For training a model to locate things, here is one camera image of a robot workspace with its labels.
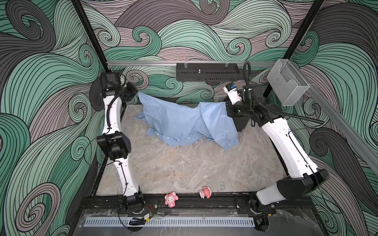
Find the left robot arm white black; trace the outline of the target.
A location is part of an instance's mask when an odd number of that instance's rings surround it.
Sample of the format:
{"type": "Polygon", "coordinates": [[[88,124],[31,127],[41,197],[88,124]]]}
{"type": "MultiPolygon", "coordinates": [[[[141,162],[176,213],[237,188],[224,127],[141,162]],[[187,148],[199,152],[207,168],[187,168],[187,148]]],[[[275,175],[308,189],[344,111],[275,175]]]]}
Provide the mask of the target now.
{"type": "Polygon", "coordinates": [[[104,103],[105,122],[101,135],[96,138],[98,146],[117,169],[122,185],[122,203],[126,210],[140,212],[144,208],[144,198],[129,164],[132,144],[122,132],[122,110],[137,94],[137,88],[127,80],[121,81],[116,72],[107,72],[101,76],[105,83],[101,97],[104,103]]]}

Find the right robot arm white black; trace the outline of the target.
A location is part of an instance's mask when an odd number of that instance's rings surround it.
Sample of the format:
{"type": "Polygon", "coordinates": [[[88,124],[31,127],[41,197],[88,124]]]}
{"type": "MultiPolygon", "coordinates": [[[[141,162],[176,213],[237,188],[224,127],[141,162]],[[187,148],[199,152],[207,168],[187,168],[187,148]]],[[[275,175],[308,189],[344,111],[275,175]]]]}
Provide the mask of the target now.
{"type": "Polygon", "coordinates": [[[235,121],[238,131],[242,131],[247,122],[258,125],[269,136],[281,159],[287,177],[269,187],[255,192],[249,200],[253,214],[269,215],[275,213],[274,203],[293,200],[319,188],[329,178],[325,169],[318,168],[303,150],[286,117],[287,113],[278,110],[275,104],[266,104],[261,85],[252,85],[251,64],[243,65],[245,85],[239,91],[233,83],[224,87],[227,115],[235,121]]]}

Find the light blue long sleeve shirt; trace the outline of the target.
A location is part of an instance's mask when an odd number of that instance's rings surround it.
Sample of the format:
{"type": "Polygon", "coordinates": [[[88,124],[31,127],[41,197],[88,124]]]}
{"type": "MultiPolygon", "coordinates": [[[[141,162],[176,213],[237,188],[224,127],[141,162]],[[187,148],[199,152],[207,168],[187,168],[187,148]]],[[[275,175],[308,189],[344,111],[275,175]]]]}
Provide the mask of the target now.
{"type": "Polygon", "coordinates": [[[206,137],[224,150],[239,144],[234,121],[227,115],[226,103],[201,102],[195,108],[138,93],[143,111],[135,119],[145,121],[147,135],[170,146],[186,146],[206,137]]]}

